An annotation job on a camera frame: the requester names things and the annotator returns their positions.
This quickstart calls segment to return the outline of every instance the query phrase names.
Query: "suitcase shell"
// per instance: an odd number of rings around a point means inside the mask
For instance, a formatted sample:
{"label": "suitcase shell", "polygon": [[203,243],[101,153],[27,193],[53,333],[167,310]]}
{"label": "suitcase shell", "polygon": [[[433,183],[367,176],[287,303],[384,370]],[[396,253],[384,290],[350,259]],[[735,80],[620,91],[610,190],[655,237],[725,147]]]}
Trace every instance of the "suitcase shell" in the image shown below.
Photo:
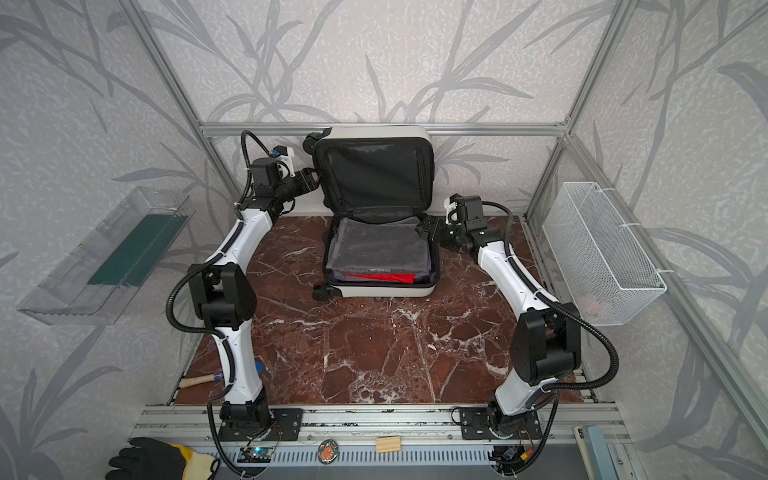
{"label": "suitcase shell", "polygon": [[438,245],[430,241],[432,270],[421,283],[349,282],[338,280],[328,262],[330,241],[341,219],[388,223],[426,216],[432,203],[435,154],[427,131],[417,125],[332,127],[311,134],[304,149],[312,154],[333,221],[323,238],[323,278],[338,296],[428,296],[440,278]]}

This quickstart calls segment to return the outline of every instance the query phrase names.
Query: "round badge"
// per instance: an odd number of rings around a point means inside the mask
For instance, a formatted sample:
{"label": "round badge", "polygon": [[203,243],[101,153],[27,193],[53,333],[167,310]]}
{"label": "round badge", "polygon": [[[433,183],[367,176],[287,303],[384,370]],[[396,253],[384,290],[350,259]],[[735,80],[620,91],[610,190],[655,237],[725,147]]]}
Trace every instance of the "round badge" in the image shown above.
{"label": "round badge", "polygon": [[317,449],[317,459],[323,465],[328,465],[336,460],[339,456],[339,445],[333,440],[325,440],[320,444],[320,448]]}

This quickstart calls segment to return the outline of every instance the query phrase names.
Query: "work glove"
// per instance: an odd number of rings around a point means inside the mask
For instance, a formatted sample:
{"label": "work glove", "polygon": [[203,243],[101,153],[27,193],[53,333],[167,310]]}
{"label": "work glove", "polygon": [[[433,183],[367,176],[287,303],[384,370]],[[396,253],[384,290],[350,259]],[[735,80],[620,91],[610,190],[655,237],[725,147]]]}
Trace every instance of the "work glove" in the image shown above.
{"label": "work glove", "polygon": [[129,441],[134,447],[120,450],[109,461],[112,470],[106,480],[208,480],[219,461],[174,443],[139,437]]}

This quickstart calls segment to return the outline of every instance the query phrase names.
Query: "red fabric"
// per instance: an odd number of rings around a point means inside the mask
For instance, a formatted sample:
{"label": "red fabric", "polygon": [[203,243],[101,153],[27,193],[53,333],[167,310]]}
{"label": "red fabric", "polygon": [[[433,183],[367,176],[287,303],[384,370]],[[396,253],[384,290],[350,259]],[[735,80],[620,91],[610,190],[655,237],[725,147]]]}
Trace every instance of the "red fabric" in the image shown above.
{"label": "red fabric", "polygon": [[374,273],[373,275],[350,275],[347,273],[348,276],[356,276],[357,278],[370,278],[371,280],[385,280],[387,282],[397,282],[397,283],[413,283],[413,280],[416,278],[415,273]]}

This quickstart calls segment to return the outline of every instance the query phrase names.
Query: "red marble tabletop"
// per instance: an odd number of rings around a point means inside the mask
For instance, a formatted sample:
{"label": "red marble tabletop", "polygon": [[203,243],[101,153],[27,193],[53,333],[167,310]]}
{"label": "red marble tabletop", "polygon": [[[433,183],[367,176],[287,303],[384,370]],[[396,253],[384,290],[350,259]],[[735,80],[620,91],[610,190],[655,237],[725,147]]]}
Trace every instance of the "red marble tabletop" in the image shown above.
{"label": "red marble tabletop", "polygon": [[[512,246],[538,272],[516,218]],[[258,295],[253,350],[270,404],[487,402],[511,368],[515,316],[469,255],[440,250],[441,278],[426,298],[338,298],[319,303],[328,217],[284,217],[261,241],[247,276]],[[492,218],[504,230],[506,217]],[[220,370],[203,338],[186,376]],[[202,405],[222,382],[179,390]],[[563,402],[580,402],[563,392]]]}

